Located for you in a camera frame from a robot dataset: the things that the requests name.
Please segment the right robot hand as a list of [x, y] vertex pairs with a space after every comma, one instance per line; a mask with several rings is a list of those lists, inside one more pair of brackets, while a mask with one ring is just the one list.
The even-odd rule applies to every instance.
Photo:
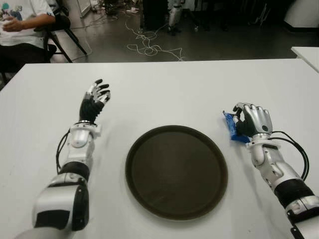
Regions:
[[255, 135], [270, 136], [273, 125], [270, 114], [261, 106], [251, 103], [237, 103], [233, 108], [236, 130], [239, 134], [254, 137]]

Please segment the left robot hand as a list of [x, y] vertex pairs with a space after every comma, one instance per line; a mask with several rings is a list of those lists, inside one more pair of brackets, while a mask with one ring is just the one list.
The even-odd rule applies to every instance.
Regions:
[[94, 81], [84, 94], [79, 110], [79, 120], [94, 124], [110, 98], [109, 84], [104, 84], [102, 79]]

